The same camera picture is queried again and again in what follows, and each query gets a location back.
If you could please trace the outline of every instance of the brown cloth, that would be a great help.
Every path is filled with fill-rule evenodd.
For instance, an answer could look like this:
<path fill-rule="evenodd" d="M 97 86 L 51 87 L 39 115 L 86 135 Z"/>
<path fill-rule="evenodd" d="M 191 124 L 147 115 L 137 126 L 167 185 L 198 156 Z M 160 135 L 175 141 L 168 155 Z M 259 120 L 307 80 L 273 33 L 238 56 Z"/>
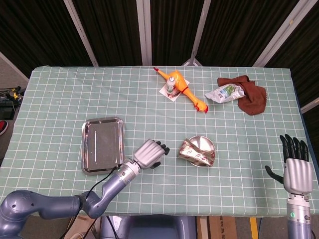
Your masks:
<path fill-rule="evenodd" d="M 218 86 L 235 84 L 240 86 L 244 92 L 244 97 L 238 99 L 238 107 L 247 114 L 254 116 L 265 111 L 267 94 L 263 87 L 256 86 L 254 81 L 250 81 L 248 76 L 236 78 L 218 78 Z"/>

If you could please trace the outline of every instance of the black curtain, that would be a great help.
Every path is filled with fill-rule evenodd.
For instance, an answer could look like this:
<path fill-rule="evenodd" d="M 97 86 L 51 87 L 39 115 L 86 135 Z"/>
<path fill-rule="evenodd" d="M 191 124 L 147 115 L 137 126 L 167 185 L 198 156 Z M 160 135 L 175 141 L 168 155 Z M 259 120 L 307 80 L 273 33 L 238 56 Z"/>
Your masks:
<path fill-rule="evenodd" d="M 154 65 L 182 65 L 190 58 L 204 0 L 151 0 Z"/>
<path fill-rule="evenodd" d="M 297 0 L 212 0 L 197 60 L 204 66 L 251 67 Z"/>
<path fill-rule="evenodd" d="M 319 2 L 296 27 L 267 67 L 290 68 L 301 107 L 319 97 Z"/>
<path fill-rule="evenodd" d="M 317 162 L 319 163 L 319 106 L 303 114 L 307 126 L 310 141 L 315 151 Z"/>
<path fill-rule="evenodd" d="M 73 0 L 99 66 L 142 65 L 136 0 Z"/>
<path fill-rule="evenodd" d="M 63 0 L 1 0 L 0 33 L 0 51 L 27 77 L 43 65 L 92 65 Z"/>

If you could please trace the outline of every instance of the green grid tablecloth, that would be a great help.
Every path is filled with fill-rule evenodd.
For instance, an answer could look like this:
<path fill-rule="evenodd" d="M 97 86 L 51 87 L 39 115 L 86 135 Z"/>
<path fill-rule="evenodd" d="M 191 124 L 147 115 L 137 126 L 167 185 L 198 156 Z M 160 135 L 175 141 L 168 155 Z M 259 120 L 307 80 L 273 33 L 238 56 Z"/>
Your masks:
<path fill-rule="evenodd" d="M 305 140 L 290 71 L 271 68 L 160 67 L 178 69 L 209 106 L 197 112 L 184 95 L 171 102 L 159 93 L 164 79 L 152 67 L 60 68 L 32 72 L 0 170 L 1 200 L 16 189 L 50 196 L 89 190 L 100 176 L 81 171 L 85 120 L 118 116 L 125 124 L 125 155 L 152 138 L 171 148 L 162 165 L 144 170 L 109 205 L 110 214 L 284 216 L 287 192 L 264 167 L 283 173 L 280 134 Z M 204 93 L 217 78 L 248 75 L 267 90 L 263 114 L 249 116 L 237 101 L 217 104 Z M 217 148 L 212 168 L 177 158 L 183 140 L 210 138 Z M 101 187 L 96 188 L 100 194 Z M 312 213 L 319 213 L 314 172 Z"/>

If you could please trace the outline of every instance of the metal plate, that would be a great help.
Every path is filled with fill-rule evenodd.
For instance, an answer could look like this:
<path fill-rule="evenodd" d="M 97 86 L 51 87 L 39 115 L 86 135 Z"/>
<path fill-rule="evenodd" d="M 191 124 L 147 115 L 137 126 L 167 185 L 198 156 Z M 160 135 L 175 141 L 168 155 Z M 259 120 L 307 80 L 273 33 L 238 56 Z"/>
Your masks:
<path fill-rule="evenodd" d="M 82 171 L 108 173 L 124 163 L 124 124 L 118 117 L 89 119 L 82 126 Z"/>
<path fill-rule="evenodd" d="M 211 150 L 215 150 L 215 145 L 213 144 L 212 141 L 210 141 L 209 138 L 206 138 L 204 136 L 194 136 L 192 138 L 189 139 L 189 141 L 191 143 L 193 143 L 196 147 L 198 147 L 201 150 L 207 150 L 207 151 L 211 151 Z M 195 164 L 193 162 L 190 162 L 192 165 L 196 166 L 196 167 L 206 167 L 206 164 Z"/>

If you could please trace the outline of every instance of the rubber chicken toy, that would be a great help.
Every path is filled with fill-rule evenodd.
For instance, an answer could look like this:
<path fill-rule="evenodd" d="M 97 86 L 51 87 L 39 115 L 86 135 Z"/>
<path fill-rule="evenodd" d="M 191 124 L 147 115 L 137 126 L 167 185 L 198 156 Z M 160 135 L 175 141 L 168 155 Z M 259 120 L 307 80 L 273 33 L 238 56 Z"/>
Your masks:
<path fill-rule="evenodd" d="M 194 107 L 197 109 L 197 111 L 203 111 L 205 113 L 208 112 L 208 106 L 205 104 L 205 102 L 199 100 L 188 88 L 186 81 L 183 77 L 183 75 L 178 71 L 175 70 L 169 74 L 166 74 L 165 72 L 161 71 L 160 69 L 154 67 L 154 70 L 156 70 L 161 76 L 163 76 L 166 80 L 169 79 L 169 77 L 173 76 L 175 78 L 175 87 L 181 91 L 183 94 L 187 95 L 191 101 L 194 103 Z"/>

